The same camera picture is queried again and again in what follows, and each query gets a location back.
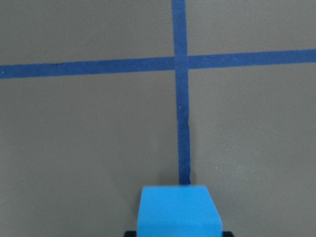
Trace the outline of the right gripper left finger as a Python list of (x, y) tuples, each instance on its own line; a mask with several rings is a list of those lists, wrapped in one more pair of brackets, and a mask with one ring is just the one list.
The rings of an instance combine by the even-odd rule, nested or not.
[(136, 231), (125, 231), (123, 237), (137, 237)]

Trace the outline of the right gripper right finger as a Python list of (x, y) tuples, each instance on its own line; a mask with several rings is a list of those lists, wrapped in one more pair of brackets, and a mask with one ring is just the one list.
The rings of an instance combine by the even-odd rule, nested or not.
[(223, 237), (234, 237), (231, 231), (223, 231)]

